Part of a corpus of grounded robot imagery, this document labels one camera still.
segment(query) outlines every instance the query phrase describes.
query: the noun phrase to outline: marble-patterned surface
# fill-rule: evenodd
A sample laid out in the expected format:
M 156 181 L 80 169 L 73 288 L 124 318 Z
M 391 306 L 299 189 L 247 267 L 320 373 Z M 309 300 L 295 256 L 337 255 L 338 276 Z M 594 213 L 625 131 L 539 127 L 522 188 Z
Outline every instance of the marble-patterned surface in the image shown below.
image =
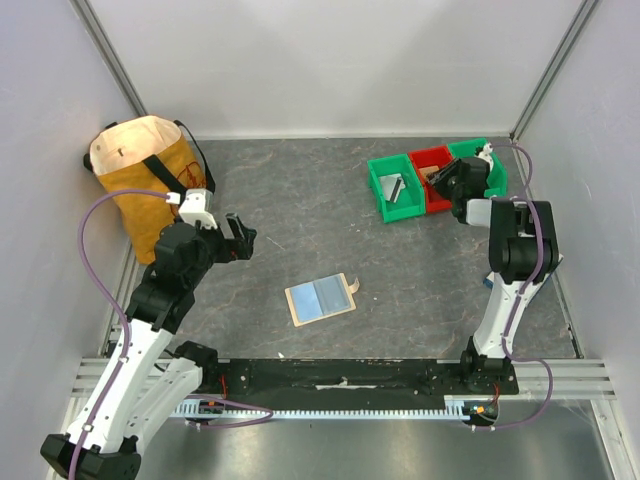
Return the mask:
M 192 339 L 224 357 L 458 358 L 489 298 L 488 231 L 449 213 L 385 225 L 367 185 L 367 160 L 449 141 L 202 142 L 219 218 L 237 212 L 258 238 L 249 262 L 211 269 L 173 346 Z M 517 190 L 512 152 L 498 155 Z M 360 280 L 357 309 L 295 328 L 284 289 L 340 272 Z M 527 309 L 514 348 L 575 356 L 551 282 Z

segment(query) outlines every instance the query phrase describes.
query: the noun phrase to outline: cable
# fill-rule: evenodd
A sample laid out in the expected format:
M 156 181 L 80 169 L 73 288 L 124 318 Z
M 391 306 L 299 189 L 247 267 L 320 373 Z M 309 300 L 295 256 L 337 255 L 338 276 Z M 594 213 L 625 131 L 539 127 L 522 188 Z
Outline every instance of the cable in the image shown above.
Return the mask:
M 524 153 L 524 155 L 527 157 L 527 160 L 529 161 L 529 175 L 527 176 L 527 180 L 525 181 L 525 185 L 524 185 L 524 191 L 526 192 L 526 189 L 529 187 L 529 183 L 531 182 L 531 177 L 533 175 L 533 162 L 531 161 L 531 156 L 529 155 L 529 153 L 519 145 L 504 144 L 504 145 L 492 145 L 492 147 L 511 147 L 511 148 L 514 148 L 514 149 Z M 505 199 L 504 198 L 496 198 L 496 197 L 494 197 L 493 200 L 494 201 L 500 201 L 500 200 L 505 200 Z M 522 295 L 524 294 L 524 292 L 527 289 L 527 287 L 529 285 L 531 285 L 531 283 L 534 281 L 534 279 L 538 276 L 538 274 L 540 273 L 540 270 L 542 270 L 542 262 L 543 262 L 543 257 L 544 257 L 544 244 L 542 242 L 542 225 L 540 224 L 540 216 L 538 215 L 538 211 L 536 210 L 535 205 L 533 204 L 533 202 L 531 200 L 526 198 L 526 196 L 523 196 L 523 197 L 515 196 L 515 197 L 511 197 L 509 200 L 510 201 L 525 202 L 527 204 L 527 206 L 529 207 L 529 211 L 531 212 L 531 218 L 533 219 L 533 226 L 534 226 L 534 229 L 535 229 L 535 238 L 536 238 L 536 247 L 537 247 L 537 259 L 536 259 L 536 266 L 533 269 L 533 272 L 531 273 L 531 275 L 529 275 L 529 278 L 527 278 L 527 280 L 520 287 L 520 290 L 518 291 L 518 294 L 516 296 L 515 302 L 513 303 L 513 308 L 511 309 L 511 312 L 509 312 L 509 318 L 507 319 L 507 325 L 505 326 L 504 333 L 502 334 L 502 350 L 504 351 L 504 354 L 506 355 L 506 357 L 509 360 L 511 360 L 512 362 L 517 362 L 517 363 L 538 362 L 538 363 L 540 363 L 545 368 L 545 370 L 547 371 L 547 376 L 549 378 L 549 388 L 547 389 L 547 395 L 546 395 L 544 401 L 542 402 L 542 405 L 540 406 L 538 411 L 536 413 L 534 413 L 533 415 L 531 415 L 529 418 L 526 418 L 524 420 L 520 420 L 520 421 L 517 421 L 517 422 L 506 423 L 504 425 L 489 426 L 489 427 L 476 427 L 476 430 L 482 430 L 482 431 L 506 430 L 508 428 L 521 427 L 521 426 L 528 425 L 528 424 L 534 422 L 549 407 L 549 404 L 551 403 L 551 396 L 553 395 L 553 372 L 551 371 L 551 367 L 549 366 L 549 364 L 547 362 L 545 362 L 541 358 L 516 358 L 516 357 L 514 357 L 512 355 L 512 353 L 509 351 L 509 347 L 507 346 L 507 337 L 509 336 L 509 333 L 511 332 L 511 327 L 513 326 L 513 322 L 515 321 L 516 312 L 518 311 L 518 307 L 520 306 L 520 303 L 522 301 Z
M 77 237 L 78 253 L 80 254 L 80 259 L 82 260 L 82 264 L 84 265 L 84 268 L 87 271 L 87 274 L 89 274 L 89 278 L 94 283 L 94 285 L 98 288 L 100 293 L 102 293 L 102 295 L 107 299 L 107 302 L 109 302 L 109 304 L 113 307 L 114 311 L 118 315 L 118 321 L 122 326 L 122 333 L 124 338 L 122 343 L 122 351 L 120 352 L 120 358 L 126 358 L 127 353 L 129 352 L 129 344 L 131 343 L 131 330 L 129 327 L 129 322 L 127 320 L 127 317 L 124 311 L 122 310 L 122 307 L 118 305 L 118 302 L 116 301 L 116 299 L 113 298 L 109 290 L 107 290 L 107 287 L 105 287 L 104 284 L 100 281 L 100 279 L 96 275 L 96 272 L 93 270 L 93 267 L 89 263 L 89 259 L 87 258 L 87 252 L 85 250 L 85 245 L 84 245 L 84 230 L 87 225 L 87 221 L 89 220 L 89 217 L 91 216 L 91 214 L 96 208 L 98 208 L 107 200 L 110 200 L 119 195 L 127 195 L 127 194 L 142 194 L 142 195 L 150 195 L 153 197 L 159 197 L 159 198 L 165 198 L 165 199 L 168 198 L 168 195 L 165 193 L 154 192 L 152 190 L 143 190 L 140 188 L 127 188 L 124 190 L 118 190 L 115 192 L 107 193 L 106 195 L 103 195 L 98 200 L 96 200 L 89 207 L 87 212 L 84 214 L 84 216 L 82 217 L 82 220 L 80 220 L 80 225 L 78 226 L 78 237 Z M 98 395 L 96 403 L 93 405 L 93 408 L 91 409 L 91 411 L 89 412 L 89 415 L 87 416 L 87 420 L 85 422 L 86 425 L 93 424 L 93 421 L 95 420 L 98 414 L 98 410 L 100 410 L 100 407 L 104 402 L 104 399 L 106 398 L 113 383 L 116 381 L 116 378 L 120 373 L 120 370 L 122 369 L 122 365 L 123 365 L 122 362 L 117 362 L 115 368 L 111 372 L 111 375 L 109 375 L 109 378 L 107 379 L 107 382 L 105 383 L 104 388 Z M 76 478 L 76 469 L 78 467 L 78 459 L 80 458 L 80 452 L 82 451 L 82 446 L 84 445 L 84 442 L 87 439 L 87 435 L 88 435 L 88 432 L 82 429 L 82 432 L 80 433 L 80 437 L 78 438 L 78 443 L 76 443 L 76 446 L 73 449 L 73 454 L 71 455 L 71 463 L 69 464 L 69 480 L 75 480 Z
M 238 428 L 238 427 L 248 427 L 250 425 L 259 425 L 261 423 L 266 423 L 271 420 L 273 417 L 273 410 L 265 407 L 258 407 L 256 405 L 247 405 L 246 403 L 234 402 L 233 400 L 227 400 L 226 398 L 218 398 L 215 395 L 189 395 L 187 396 L 189 399 L 193 400 L 212 400 L 216 403 L 221 403 L 225 406 L 241 408 L 243 410 L 257 410 L 259 412 L 264 412 L 266 415 L 264 417 L 256 418 L 254 420 L 246 420 L 244 422 L 236 422 L 236 423 L 219 423 L 215 425 L 207 425 L 203 423 L 198 423 L 194 421 L 187 420 L 187 425 L 194 428 L 204 428 L 206 430 L 217 430 L 217 429 L 225 429 L 225 428 Z

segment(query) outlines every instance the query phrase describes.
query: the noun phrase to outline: yellow bag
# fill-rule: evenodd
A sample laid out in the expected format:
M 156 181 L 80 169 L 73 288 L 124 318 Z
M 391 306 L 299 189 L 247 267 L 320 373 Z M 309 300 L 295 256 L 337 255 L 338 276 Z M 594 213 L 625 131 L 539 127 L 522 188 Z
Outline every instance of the yellow bag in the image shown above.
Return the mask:
M 203 175 L 180 127 L 189 132 L 179 120 L 171 122 L 153 115 L 111 124 L 91 143 L 84 166 L 107 192 L 144 188 L 184 196 L 187 189 L 207 188 L 213 193 L 216 185 L 204 154 L 189 132 L 202 156 Z M 153 262 L 153 247 L 160 230 L 173 222 L 177 209 L 162 198 L 149 195 L 120 195 L 114 200 L 138 261 Z

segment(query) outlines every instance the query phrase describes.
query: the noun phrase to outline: metal corner post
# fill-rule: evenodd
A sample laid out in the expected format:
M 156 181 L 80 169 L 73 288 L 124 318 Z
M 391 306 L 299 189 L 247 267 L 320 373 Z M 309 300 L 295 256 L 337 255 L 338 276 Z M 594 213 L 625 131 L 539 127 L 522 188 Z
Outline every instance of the metal corner post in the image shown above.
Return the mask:
M 553 57 L 551 57 L 551 61 L 547 65 L 547 68 L 542 74 L 542 77 L 538 81 L 538 84 L 536 85 L 536 88 L 531 94 L 529 101 L 524 107 L 524 110 L 522 111 L 520 118 L 516 122 L 516 125 L 513 127 L 513 130 L 511 131 L 512 140 L 518 140 L 522 137 L 522 134 L 529 125 L 531 118 L 538 110 L 538 107 L 549 91 L 549 88 L 558 75 L 558 72 L 571 54 L 571 51 L 573 50 L 578 37 L 587 24 L 587 21 L 589 20 L 589 18 L 591 18 L 596 6 L 599 3 L 600 0 L 582 0 L 582 3 L 578 7 L 576 14 L 571 20 L 569 27 L 567 28 L 567 31 L 562 37 L 562 40 L 560 40 L 560 44 L 556 48 Z
M 102 24 L 100 23 L 95 10 L 89 3 L 89 0 L 69 1 L 84 23 L 87 32 L 93 39 L 93 43 L 95 44 L 96 48 L 100 52 L 100 55 L 107 64 L 107 67 L 111 71 L 114 80 L 120 87 L 120 90 L 122 90 L 123 95 L 131 105 L 131 108 L 133 108 L 133 110 L 139 116 L 147 115 L 147 109 L 144 107 L 142 99 L 138 95 L 138 92 L 136 91 L 133 82 L 129 78 L 124 65 L 118 58 L 118 55 L 116 54 L 113 45 L 109 41 L 109 37 L 102 27 Z

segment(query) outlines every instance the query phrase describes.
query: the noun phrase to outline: purple cable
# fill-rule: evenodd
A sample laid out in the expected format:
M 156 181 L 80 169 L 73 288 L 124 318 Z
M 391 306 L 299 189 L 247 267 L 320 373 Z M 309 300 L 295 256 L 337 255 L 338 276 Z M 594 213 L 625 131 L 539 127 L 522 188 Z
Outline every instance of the purple cable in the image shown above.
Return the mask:
M 214 395 L 189 395 L 187 398 L 192 400 L 212 400 L 216 403 L 220 403 L 222 405 L 226 405 L 228 407 L 236 407 L 242 408 L 243 410 L 258 410 L 260 412 L 266 413 L 264 417 L 256 418 L 254 420 L 247 420 L 244 422 L 236 422 L 236 423 L 216 423 L 215 425 L 206 425 L 206 424 L 198 424 L 196 422 L 188 421 L 187 425 L 190 427 L 197 427 L 200 425 L 200 428 L 204 428 L 205 430 L 221 430 L 224 428 L 238 428 L 238 427 L 248 427 L 250 425 L 259 425 L 261 423 L 266 423 L 271 420 L 273 417 L 273 410 L 265 407 L 258 407 L 255 405 L 247 405 L 246 403 L 234 402 L 233 400 L 227 400 L 225 398 L 218 398 Z
M 122 345 L 122 352 L 120 353 L 120 358 L 126 358 L 127 353 L 129 351 L 129 344 L 131 343 L 131 330 L 129 328 L 129 322 L 127 321 L 127 317 L 124 314 L 122 307 L 118 305 L 118 302 L 116 301 L 116 299 L 113 298 L 109 290 L 107 290 L 107 287 L 105 287 L 104 284 L 100 281 L 100 279 L 96 275 L 96 272 L 93 270 L 93 267 L 89 263 L 89 259 L 87 258 L 87 252 L 85 250 L 85 245 L 84 245 L 84 230 L 87 225 L 87 221 L 89 220 L 89 217 L 91 216 L 91 214 L 96 208 L 98 208 L 107 200 L 112 199 L 113 197 L 117 197 L 119 195 L 133 194 L 133 193 L 151 195 L 153 197 L 159 197 L 159 198 L 165 198 L 165 199 L 168 198 L 168 195 L 166 193 L 159 193 L 159 192 L 154 192 L 152 190 L 143 190 L 139 188 L 127 188 L 124 190 L 111 192 L 100 197 L 98 200 L 96 200 L 93 203 L 93 205 L 91 205 L 91 207 L 89 207 L 87 212 L 82 217 L 82 220 L 80 220 L 80 225 L 78 226 L 78 239 L 77 239 L 78 252 L 80 254 L 80 259 L 82 260 L 82 264 L 84 265 L 85 270 L 89 274 L 89 278 L 91 279 L 91 281 L 94 283 L 96 287 L 98 287 L 98 290 L 100 291 L 100 293 L 102 293 L 102 295 L 107 299 L 109 304 L 113 307 L 115 312 L 118 314 L 120 325 L 122 325 L 124 342 Z M 118 373 L 120 373 L 120 370 L 122 369 L 122 365 L 123 365 L 122 362 L 118 362 L 115 368 L 113 369 L 113 372 L 111 372 L 111 375 L 109 375 L 109 379 L 107 380 L 107 383 L 102 389 L 102 392 L 100 392 L 100 395 L 98 396 L 96 403 L 93 405 L 93 408 L 89 412 L 87 421 L 85 422 L 87 425 L 91 425 L 95 420 L 96 415 L 98 414 L 98 410 L 100 410 L 100 407 L 104 402 L 104 399 L 109 393 L 111 386 L 116 381 L 116 378 L 118 377 Z M 73 454 L 71 456 L 71 463 L 69 464 L 69 480 L 75 480 L 76 478 L 76 469 L 78 467 L 78 459 L 80 458 L 80 452 L 82 451 L 82 446 L 84 445 L 87 435 L 88 435 L 88 432 L 83 429 L 82 432 L 80 433 L 80 437 L 78 438 L 78 443 L 76 443 L 76 446 L 73 449 Z
M 533 175 L 533 162 L 531 161 L 531 156 L 529 155 L 529 153 L 519 145 L 504 144 L 504 145 L 492 145 L 492 146 L 493 147 L 511 147 L 518 151 L 521 151 L 522 153 L 524 153 L 525 157 L 527 157 L 527 160 L 529 162 L 529 175 L 527 176 L 527 179 L 525 181 L 525 185 L 523 188 L 523 191 L 526 192 L 527 188 L 529 187 L 529 183 L 531 182 L 531 177 Z M 507 356 L 507 358 L 512 362 L 540 363 L 547 371 L 547 375 L 549 377 L 549 388 L 547 389 L 547 395 L 544 401 L 542 402 L 542 405 L 540 406 L 538 411 L 533 415 L 531 415 L 529 418 L 520 420 L 518 422 L 506 423 L 504 425 L 476 427 L 476 430 L 480 430 L 480 431 L 506 430 L 508 428 L 522 427 L 524 425 L 528 425 L 534 422 L 535 420 L 537 420 L 545 412 L 545 410 L 547 409 L 547 407 L 549 407 L 549 404 L 551 403 L 551 396 L 553 395 L 553 372 L 551 371 L 551 367 L 549 366 L 549 364 L 541 358 L 516 358 L 511 354 L 511 352 L 509 351 L 509 348 L 507 347 L 507 337 L 511 332 L 511 327 L 513 326 L 513 322 L 515 321 L 515 318 L 516 318 L 516 312 L 518 311 L 518 307 L 520 306 L 520 302 L 522 301 L 522 297 L 520 297 L 520 295 L 524 294 L 527 287 L 531 285 L 533 280 L 538 276 L 538 274 L 540 273 L 540 270 L 542 270 L 542 262 L 544 259 L 544 244 L 542 242 L 542 225 L 540 224 L 540 216 L 538 215 L 538 211 L 536 210 L 536 207 L 534 206 L 531 200 L 529 200 L 524 196 L 524 194 L 522 197 L 518 197 L 518 196 L 511 197 L 510 200 L 526 202 L 527 206 L 529 207 L 529 211 L 531 212 L 531 218 L 533 219 L 533 226 L 535 229 L 537 259 L 536 259 L 536 266 L 533 269 L 533 272 L 531 273 L 531 275 L 529 275 L 529 278 L 527 278 L 527 280 L 522 284 L 522 287 L 520 287 L 518 296 L 516 297 L 516 300 L 513 303 L 513 308 L 511 309 L 511 312 L 509 312 L 507 325 L 505 326 L 504 333 L 502 334 L 502 350 L 504 351 L 504 354 Z

